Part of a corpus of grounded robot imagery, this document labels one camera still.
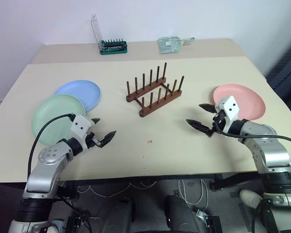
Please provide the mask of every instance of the tabletop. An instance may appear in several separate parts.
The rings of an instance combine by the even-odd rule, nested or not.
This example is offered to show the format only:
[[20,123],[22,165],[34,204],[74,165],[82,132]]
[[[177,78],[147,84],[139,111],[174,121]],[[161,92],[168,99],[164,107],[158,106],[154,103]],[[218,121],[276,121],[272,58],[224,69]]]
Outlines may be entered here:
[[[143,73],[148,81],[150,69],[162,68],[164,62],[166,83],[172,85],[184,75],[182,95],[141,118],[140,106],[134,101],[126,102],[126,81],[133,86],[134,77],[138,77],[142,83]],[[266,112],[255,122],[291,137],[290,110],[243,55],[30,64],[0,106],[0,182],[26,181],[34,141],[33,113],[61,85],[79,79],[93,81],[101,89],[101,100],[87,113],[90,118],[100,118],[94,127],[97,138],[114,130],[116,135],[104,148],[94,147],[76,156],[64,170],[62,180],[255,171],[251,152],[235,138],[218,134],[208,138],[185,121],[196,119],[210,127],[213,114],[198,104],[212,103],[214,89],[226,83],[257,92],[265,102]],[[149,95],[145,100],[148,105]],[[280,142],[291,159],[291,143]],[[43,147],[37,145],[32,167]]]

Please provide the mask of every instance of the white wall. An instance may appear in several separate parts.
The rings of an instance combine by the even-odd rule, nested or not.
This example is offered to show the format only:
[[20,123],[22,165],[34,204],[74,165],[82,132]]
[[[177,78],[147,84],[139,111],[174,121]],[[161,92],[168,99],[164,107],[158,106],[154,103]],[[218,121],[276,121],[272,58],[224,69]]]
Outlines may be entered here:
[[0,100],[42,44],[94,42],[92,13],[107,39],[233,38],[263,74],[291,44],[291,0],[0,0]]

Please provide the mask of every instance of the gray carpet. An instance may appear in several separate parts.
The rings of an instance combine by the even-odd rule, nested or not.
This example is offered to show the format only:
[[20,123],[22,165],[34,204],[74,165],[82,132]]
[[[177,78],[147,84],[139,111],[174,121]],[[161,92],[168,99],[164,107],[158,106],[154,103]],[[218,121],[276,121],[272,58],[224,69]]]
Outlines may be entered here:
[[[201,194],[200,180],[187,179],[185,181],[186,197],[189,202],[196,202]],[[140,183],[133,183],[135,186],[143,187]],[[128,183],[109,183],[102,185],[92,185],[92,189],[97,193],[110,196],[127,187]],[[79,187],[81,191],[88,187]],[[255,191],[261,190],[259,181],[249,182],[221,191],[212,192],[209,190],[209,204],[205,212],[208,215],[220,217],[224,233],[247,233],[250,232],[250,222],[253,211],[244,206],[238,192],[242,188]],[[197,206],[191,206],[193,211],[197,208],[203,209],[206,204],[206,191],[204,198]],[[17,206],[21,198],[21,190],[0,185],[0,233],[7,232],[11,220],[15,217]],[[112,198],[103,198],[94,194],[91,190],[80,193],[80,198],[74,202],[74,206],[82,211],[88,211],[91,216],[91,225],[94,233],[98,233],[111,207],[122,197],[131,197],[136,204],[135,221],[131,225],[131,232],[168,230],[164,215],[164,198],[167,195],[178,193],[178,180],[158,181],[152,188],[139,190],[130,187],[125,192]],[[50,219],[67,218],[71,215],[71,210],[62,202],[54,204]],[[197,220],[201,233],[208,233],[206,226]],[[87,232],[85,227],[80,227],[78,232]],[[257,221],[256,232],[266,233],[266,230]]]

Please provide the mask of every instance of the plate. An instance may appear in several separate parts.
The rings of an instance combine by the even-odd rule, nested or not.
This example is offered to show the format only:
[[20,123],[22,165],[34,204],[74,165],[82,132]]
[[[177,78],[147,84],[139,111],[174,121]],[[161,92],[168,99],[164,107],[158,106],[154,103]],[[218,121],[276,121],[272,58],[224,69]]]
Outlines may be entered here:
[[[85,109],[83,104],[77,98],[70,95],[56,95],[45,100],[32,117],[32,134],[36,138],[41,128],[49,120],[68,113],[84,116]],[[39,142],[51,146],[63,138],[69,139],[71,124],[72,122],[68,117],[50,123],[41,134]]]
[[55,95],[67,94],[79,99],[85,111],[89,111],[96,106],[100,100],[100,88],[89,80],[76,80],[61,86]]
[[238,84],[226,84],[219,86],[213,93],[215,103],[226,96],[233,95],[238,106],[238,119],[256,120],[262,117],[266,107],[263,99],[248,87]]

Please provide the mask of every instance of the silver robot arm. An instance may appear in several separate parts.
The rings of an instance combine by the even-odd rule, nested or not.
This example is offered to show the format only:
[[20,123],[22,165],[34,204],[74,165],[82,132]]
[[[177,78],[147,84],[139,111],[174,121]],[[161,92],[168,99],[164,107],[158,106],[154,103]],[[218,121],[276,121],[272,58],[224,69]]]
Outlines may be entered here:
[[9,233],[47,232],[52,204],[60,198],[58,188],[64,168],[77,154],[93,146],[101,148],[115,135],[114,131],[101,141],[97,140],[91,129],[98,121],[98,118],[90,120],[82,115],[75,116],[71,126],[72,137],[39,153],[38,164],[27,180],[19,211],[10,225]]
[[[201,104],[200,107],[216,113],[212,129],[196,120],[187,122],[208,137],[213,133],[233,135],[247,146],[265,189],[263,196],[266,202],[260,210],[264,226],[271,232],[291,230],[291,162],[285,147],[273,137],[277,135],[276,131],[267,125],[237,120],[239,108],[233,96],[222,99],[215,106]],[[272,137],[254,138],[255,135]]]

